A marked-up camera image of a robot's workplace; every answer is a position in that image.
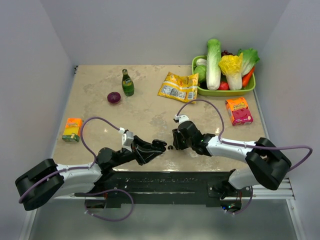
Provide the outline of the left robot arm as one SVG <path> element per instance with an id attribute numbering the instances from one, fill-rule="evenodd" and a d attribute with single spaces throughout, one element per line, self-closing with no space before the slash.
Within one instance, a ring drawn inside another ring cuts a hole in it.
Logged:
<path id="1" fill-rule="evenodd" d="M 165 141 L 146 142 L 135 135 L 124 139 L 118 151 L 102 148 L 93 164 L 63 165 L 52 158 L 45 159 L 15 180 L 20 195 L 18 202 L 26 211 L 31 211 L 63 195 L 90 193 L 99 196 L 104 190 L 102 182 L 114 174 L 114 168 L 131 161 L 145 165 L 162 155 L 166 146 Z"/>

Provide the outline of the yellow snack bag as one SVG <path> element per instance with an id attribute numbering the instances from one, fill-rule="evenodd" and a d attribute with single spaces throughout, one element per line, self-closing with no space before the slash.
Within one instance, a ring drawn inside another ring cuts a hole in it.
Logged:
<path id="1" fill-rule="evenodd" d="M 179 76 L 168 72 L 157 95 L 160 97 L 188 103 L 195 100 L 198 95 L 199 74 Z"/>

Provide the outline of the pink orange snack box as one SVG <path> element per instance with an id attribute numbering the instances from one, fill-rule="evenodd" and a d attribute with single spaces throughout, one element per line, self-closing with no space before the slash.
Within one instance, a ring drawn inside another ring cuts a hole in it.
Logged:
<path id="1" fill-rule="evenodd" d="M 254 121 L 249 105 L 244 97 L 227 99 L 225 106 L 233 126 L 247 125 Z"/>

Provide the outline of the orange yellow juice carton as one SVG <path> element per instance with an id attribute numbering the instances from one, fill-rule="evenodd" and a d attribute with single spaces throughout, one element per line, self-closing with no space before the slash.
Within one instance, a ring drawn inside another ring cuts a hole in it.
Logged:
<path id="1" fill-rule="evenodd" d="M 65 142 L 79 142 L 83 120 L 81 118 L 68 118 L 62 134 Z"/>

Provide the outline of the aluminium rail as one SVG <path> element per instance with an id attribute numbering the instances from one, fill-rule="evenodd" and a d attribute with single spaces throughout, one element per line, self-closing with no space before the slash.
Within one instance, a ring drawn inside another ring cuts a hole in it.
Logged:
<path id="1" fill-rule="evenodd" d="M 254 185 L 252 198 L 259 200 L 294 200 L 295 194 L 290 179 L 285 178 L 277 190 L 270 190 L 262 185 Z"/>

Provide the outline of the red tomato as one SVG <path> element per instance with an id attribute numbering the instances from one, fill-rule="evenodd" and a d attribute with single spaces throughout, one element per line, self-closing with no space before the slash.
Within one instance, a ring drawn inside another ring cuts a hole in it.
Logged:
<path id="1" fill-rule="evenodd" d="M 228 91 L 230 88 L 229 88 L 229 85 L 226 81 L 221 81 L 220 82 L 220 85 L 219 85 L 219 88 L 218 90 L 219 91 Z"/>

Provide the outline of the napa cabbage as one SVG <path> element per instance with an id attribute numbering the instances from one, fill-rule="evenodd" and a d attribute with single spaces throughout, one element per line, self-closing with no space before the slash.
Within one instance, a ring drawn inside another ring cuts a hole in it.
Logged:
<path id="1" fill-rule="evenodd" d="M 221 60 L 221 42 L 212 38 L 207 42 L 207 59 L 206 59 L 206 85 L 211 91 L 220 87 L 221 69 L 219 62 Z"/>

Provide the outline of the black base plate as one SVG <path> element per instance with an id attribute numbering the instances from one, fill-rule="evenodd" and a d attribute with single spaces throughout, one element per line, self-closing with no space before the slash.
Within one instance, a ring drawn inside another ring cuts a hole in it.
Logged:
<path id="1" fill-rule="evenodd" d="M 106 197 L 107 208 L 122 204 L 205 205 L 206 207 L 241 207 L 241 200 L 251 195 L 249 187 L 223 190 L 230 172 L 155 172 L 116 171 L 102 176 L 86 193 L 77 197 Z"/>

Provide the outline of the white cauliflower piece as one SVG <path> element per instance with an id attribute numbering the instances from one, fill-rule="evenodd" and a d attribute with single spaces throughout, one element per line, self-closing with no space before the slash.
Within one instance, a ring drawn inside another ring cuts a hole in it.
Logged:
<path id="1" fill-rule="evenodd" d="M 196 66 L 207 66 L 207 60 L 204 58 L 199 58 L 195 61 Z"/>

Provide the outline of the black earbud charging case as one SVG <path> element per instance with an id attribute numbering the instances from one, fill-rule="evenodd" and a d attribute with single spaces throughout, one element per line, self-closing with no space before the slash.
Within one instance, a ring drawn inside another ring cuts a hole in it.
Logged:
<path id="1" fill-rule="evenodd" d="M 151 143 L 151 146 L 154 150 L 165 152 L 167 143 L 163 140 L 154 139 Z"/>

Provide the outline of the green plastic basket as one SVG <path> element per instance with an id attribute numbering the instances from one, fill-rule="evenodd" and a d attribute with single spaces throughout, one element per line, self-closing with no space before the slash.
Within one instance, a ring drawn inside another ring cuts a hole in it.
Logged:
<path id="1" fill-rule="evenodd" d="M 248 85 L 241 90 L 208 90 L 206 88 L 202 88 L 200 84 L 198 84 L 197 93 L 202 96 L 211 96 L 211 97 L 233 97 L 233 96 L 244 96 L 247 93 L 253 91 L 256 87 L 256 79 L 255 74 L 251 75 L 251 78 L 248 82 Z"/>

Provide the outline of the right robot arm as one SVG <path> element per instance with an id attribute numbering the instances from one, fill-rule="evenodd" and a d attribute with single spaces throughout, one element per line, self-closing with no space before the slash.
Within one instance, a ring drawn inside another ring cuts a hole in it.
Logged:
<path id="1" fill-rule="evenodd" d="M 172 134 L 176 150 L 191 148 L 198 155 L 226 157 L 248 165 L 248 168 L 232 170 L 227 179 L 215 187 L 230 197 L 244 187 L 255 185 L 275 191 L 292 166 L 291 161 L 264 137 L 249 142 L 230 140 L 227 144 L 215 134 L 202 134 L 190 120 L 180 123 Z"/>

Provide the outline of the dark red grapes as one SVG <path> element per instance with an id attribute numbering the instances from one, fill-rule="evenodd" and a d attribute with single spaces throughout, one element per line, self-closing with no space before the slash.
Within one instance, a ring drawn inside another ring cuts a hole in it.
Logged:
<path id="1" fill-rule="evenodd" d="M 221 52 L 221 57 L 224 57 L 224 56 L 233 56 L 234 54 L 231 53 L 231 52 L 228 52 L 227 50 L 224 50 Z"/>

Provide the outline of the round green cabbage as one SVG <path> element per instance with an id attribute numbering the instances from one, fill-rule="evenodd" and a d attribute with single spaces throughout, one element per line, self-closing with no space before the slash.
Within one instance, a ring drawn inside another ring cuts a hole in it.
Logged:
<path id="1" fill-rule="evenodd" d="M 202 83 L 206 80 L 207 67 L 205 65 L 198 65 L 194 69 L 194 74 L 198 74 L 198 83 Z"/>

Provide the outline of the yellow leaf cabbage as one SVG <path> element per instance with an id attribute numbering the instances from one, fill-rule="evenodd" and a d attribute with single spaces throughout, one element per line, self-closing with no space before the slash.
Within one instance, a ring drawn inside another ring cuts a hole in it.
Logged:
<path id="1" fill-rule="evenodd" d="M 226 77 L 229 89 L 240 90 L 242 85 L 243 53 L 240 55 L 225 55 L 221 58 L 218 66 L 221 73 Z"/>

